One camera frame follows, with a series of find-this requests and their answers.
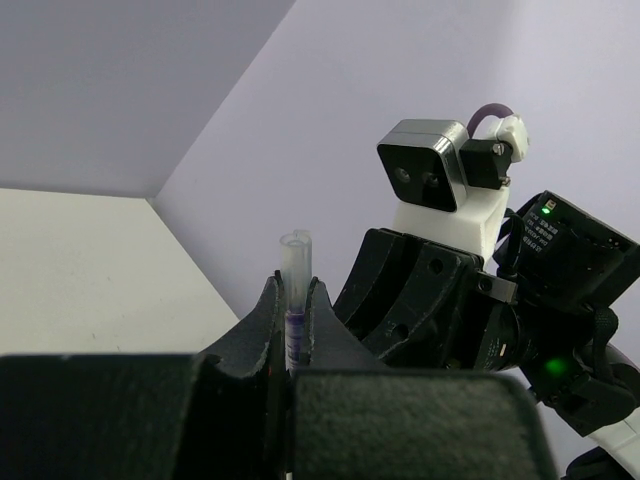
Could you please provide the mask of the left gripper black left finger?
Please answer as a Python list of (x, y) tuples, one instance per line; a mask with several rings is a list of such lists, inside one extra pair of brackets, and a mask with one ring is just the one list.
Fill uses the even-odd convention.
[(6, 355), (5, 479), (281, 479), (284, 292), (198, 353)]

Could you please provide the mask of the purple pen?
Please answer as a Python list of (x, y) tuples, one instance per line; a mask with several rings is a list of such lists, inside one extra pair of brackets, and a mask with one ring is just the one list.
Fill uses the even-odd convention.
[(305, 313), (291, 309), (285, 314), (285, 355), (289, 372), (302, 364), (305, 353), (306, 322)]

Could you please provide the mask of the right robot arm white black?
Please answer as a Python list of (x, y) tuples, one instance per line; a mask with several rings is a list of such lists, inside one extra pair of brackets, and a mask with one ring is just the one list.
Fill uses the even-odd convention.
[(534, 399), (594, 448), (569, 479), (639, 475), (639, 369), (612, 345), (613, 303), (639, 246), (557, 194), (521, 208), (479, 190), (455, 212), (401, 203), (372, 229), (334, 304), (384, 364), (517, 368)]

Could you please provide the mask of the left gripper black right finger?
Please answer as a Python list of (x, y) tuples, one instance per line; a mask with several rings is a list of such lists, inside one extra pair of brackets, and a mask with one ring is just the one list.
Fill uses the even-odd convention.
[(296, 372), (296, 479), (555, 479), (537, 409), (509, 376), (379, 368), (309, 292), (311, 364)]

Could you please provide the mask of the clear cap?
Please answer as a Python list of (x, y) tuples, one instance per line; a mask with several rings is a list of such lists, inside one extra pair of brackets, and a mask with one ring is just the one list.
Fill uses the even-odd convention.
[(280, 238), (280, 273), (287, 310), (303, 314), (312, 279), (312, 238), (307, 230), (294, 230)]

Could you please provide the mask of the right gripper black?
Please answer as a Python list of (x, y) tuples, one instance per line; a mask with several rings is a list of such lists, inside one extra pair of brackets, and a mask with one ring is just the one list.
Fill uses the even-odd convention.
[(523, 283), (474, 271), (473, 254), (424, 243), (415, 261), (406, 236), (369, 229), (333, 310), (388, 366), (519, 368), (542, 388), (579, 373), (575, 353), (593, 337), (594, 307), (556, 310)]

